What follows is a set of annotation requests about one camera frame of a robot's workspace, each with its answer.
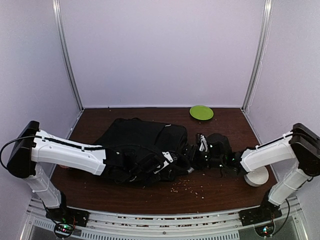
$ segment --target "black fabric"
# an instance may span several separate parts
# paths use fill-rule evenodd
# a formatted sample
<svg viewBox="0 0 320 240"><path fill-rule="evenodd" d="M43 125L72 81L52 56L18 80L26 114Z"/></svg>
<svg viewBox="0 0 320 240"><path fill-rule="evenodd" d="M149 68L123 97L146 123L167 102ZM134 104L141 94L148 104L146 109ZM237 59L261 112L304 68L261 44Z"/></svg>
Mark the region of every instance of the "black fabric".
<svg viewBox="0 0 320 240"><path fill-rule="evenodd" d="M108 148L101 176L119 183L174 181L190 168L184 155L187 130L180 125L118 118L95 144ZM167 161L162 152L169 152L174 161L155 174Z"/></svg>

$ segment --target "wooden table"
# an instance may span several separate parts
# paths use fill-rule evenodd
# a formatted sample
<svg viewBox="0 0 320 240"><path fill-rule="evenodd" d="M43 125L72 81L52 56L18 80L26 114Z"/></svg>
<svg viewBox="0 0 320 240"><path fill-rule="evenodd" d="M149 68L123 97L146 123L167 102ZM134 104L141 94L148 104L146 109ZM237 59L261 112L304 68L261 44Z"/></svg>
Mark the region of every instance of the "wooden table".
<svg viewBox="0 0 320 240"><path fill-rule="evenodd" d="M183 125L188 140L195 143L196 133L206 136L221 133L229 138L233 151L253 147L258 141L240 109L215 108L209 121L198 121L188 108L102 108L86 109L75 127L71 140L92 144L116 118L140 118L146 121ZM175 182L158 182L151 187L141 184L115 184L78 169L57 167L53 184L66 194L72 207L128 214L187 214L237 209L259 205L276 179L261 187L249 186L243 177L220 177L218 169L195 171Z"/></svg>

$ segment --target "green plate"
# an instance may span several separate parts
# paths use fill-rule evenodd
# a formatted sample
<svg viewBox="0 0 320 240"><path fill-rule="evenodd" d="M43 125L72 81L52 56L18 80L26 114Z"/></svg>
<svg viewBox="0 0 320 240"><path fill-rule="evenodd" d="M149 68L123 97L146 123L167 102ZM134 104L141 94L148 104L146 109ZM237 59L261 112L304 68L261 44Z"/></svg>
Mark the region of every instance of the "green plate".
<svg viewBox="0 0 320 240"><path fill-rule="evenodd" d="M207 106L198 105L190 108L190 114L198 120L209 120L214 116L214 111Z"/></svg>

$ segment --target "black cable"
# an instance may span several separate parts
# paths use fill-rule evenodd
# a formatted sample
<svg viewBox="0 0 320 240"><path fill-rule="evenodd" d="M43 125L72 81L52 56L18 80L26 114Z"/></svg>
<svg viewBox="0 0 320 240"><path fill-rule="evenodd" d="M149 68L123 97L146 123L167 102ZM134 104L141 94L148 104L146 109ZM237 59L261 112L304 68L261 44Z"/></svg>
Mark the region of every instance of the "black cable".
<svg viewBox="0 0 320 240"><path fill-rule="evenodd" d="M183 160L183 162L185 163L185 167L183 167L183 166L178 166L178 165L176 164L176 165L174 166L175 169L177 169L178 171L188 171L188 170L191 168L191 164L190 164L188 158L187 158L185 155L183 155L183 154L181 154L181 153L179 153L179 152L170 151L170 150L169 150L168 152L171 153L171 154L173 154L173 155L176 155L176 156L180 157L180 159Z"/></svg>
<svg viewBox="0 0 320 240"><path fill-rule="evenodd" d="M273 237L274 235L276 235L277 233L280 232L280 230L284 227L284 225L286 224L286 222L287 222L287 220L288 220L288 218L289 218L289 215L290 215L290 203L289 203L289 201L288 201L287 199L285 199L285 201L286 201L286 203L288 204L288 213L287 213L287 215L286 215L286 218L285 218L283 224L281 225L281 227L279 227L279 229L278 229L276 232L274 232L274 233L272 234L272 237Z"/></svg>
<svg viewBox="0 0 320 240"><path fill-rule="evenodd" d="M54 228L53 228L53 233L54 233L54 235L57 237L57 238L59 238L59 239L67 239L67 238L69 238L72 234L73 234L73 232L75 231L75 227L73 226L73 225L71 225L71 224L69 224L69 223L65 223L65 222L56 222L52 217L51 217L51 215L50 215L50 212L48 211L48 208L46 207L46 205L45 205L45 203L42 201L42 204L43 204L43 207L44 207L44 210L45 210L45 212L46 212L46 214L49 216L49 219L54 223ZM63 228L65 227L65 225L67 225L70 229L70 233L68 233L68 235L66 235L66 236L63 236L63 237L61 237L61 236L59 236L59 235L57 235L57 233L56 233L56 229L57 228L59 228L60 226L62 226Z"/></svg>
<svg viewBox="0 0 320 240"><path fill-rule="evenodd" d="M3 147L2 147L1 150L0 150L0 164L2 165L2 167L4 167L4 169L8 170L8 168L7 168L7 167L4 165L4 163L2 162L2 158L1 158L2 152L5 150L5 148L6 148L8 145L13 144L13 143L15 143L15 142L17 142L17 141L21 141L21 140L23 140L23 139L31 139L31 138L41 139L42 137L41 137L41 136L35 136L35 135L18 137L18 138L14 139L14 140L11 140L11 141L7 142L5 145L3 145Z"/></svg>
<svg viewBox="0 0 320 240"><path fill-rule="evenodd" d="M2 167L4 169L8 170L8 168L5 166L5 164L2 161L2 152L4 151L4 149L8 145L10 145L12 143L15 143L15 142L18 142L18 141L21 141L21 140L24 140L24 139L33 139L33 138L47 140L49 142L65 145L65 146L76 148L76 149L81 149L81 150L84 150L84 151L98 151L98 150L115 149L115 148L121 148L121 147L138 147L138 148L146 149L149 152L152 152L152 153L157 154L157 155L160 153L160 152L158 152L156 150L150 149L149 147L142 146L142 145L139 145L139 144L121 144L121 145L110 145L110 146L81 147L81 146L76 145L76 144L68 143L68 142L57 140L57 139L50 138L50 137L42 137L42 136L39 136L39 135L30 135L30 136L18 137L16 139L13 139L13 140L7 142L5 145L3 145L3 147L0 150L0 164L2 165Z"/></svg>
<svg viewBox="0 0 320 240"><path fill-rule="evenodd" d="M305 138L305 139L308 139L309 142L313 142L313 143L315 143L316 145L318 144L318 143L317 143L317 140L313 139L312 137L310 137L310 136L308 136L308 135L306 135L306 134L304 134L304 133L293 132L293 133L290 133L290 134L288 134L288 135L286 135L286 136L284 136L284 137L279 137L279 138L277 138L277 139L275 139L275 140L273 140L273 141L270 141L270 142L267 142L267 143L265 143L265 144L262 144L262 145L258 146L257 149L260 149L260 148L265 147L265 146L267 146L267 145L273 144L273 143L275 143L275 142L278 142L278 141L280 141L280 140L282 140L282 139L284 139L284 138L290 137L290 136L301 136L301 137L303 137L303 138Z"/></svg>
<svg viewBox="0 0 320 240"><path fill-rule="evenodd" d="M221 154L220 155L220 178L222 179L224 177L224 173L223 173L223 168L226 168L226 169L229 169L227 164L224 162L224 159L225 159L225 155L224 154Z"/></svg>

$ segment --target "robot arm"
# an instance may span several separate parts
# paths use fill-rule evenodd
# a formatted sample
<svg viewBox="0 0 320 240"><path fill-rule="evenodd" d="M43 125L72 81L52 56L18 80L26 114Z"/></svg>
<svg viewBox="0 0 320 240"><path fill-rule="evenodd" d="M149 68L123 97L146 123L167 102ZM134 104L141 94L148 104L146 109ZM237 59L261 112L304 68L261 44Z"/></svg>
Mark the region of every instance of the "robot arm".
<svg viewBox="0 0 320 240"><path fill-rule="evenodd" d="M72 216L76 218L77 225L85 225L88 213L67 207L66 196L55 188L39 163L53 163L107 176L107 157L108 160L123 161L122 153L101 145L82 144L56 137L40 130L39 122L36 121L31 121L17 139L5 168L15 177L25 180L32 191L37 193L48 212L48 218L61 221ZM165 162L156 162L154 174L174 161L169 152L162 154Z"/></svg>
<svg viewBox="0 0 320 240"><path fill-rule="evenodd" d="M304 183L320 175L320 138L304 125L297 123L291 132L255 149L243 152L240 164L246 172L286 159L297 159L291 171L269 191L261 206L239 212L242 225L251 225L281 216L279 206Z"/></svg>

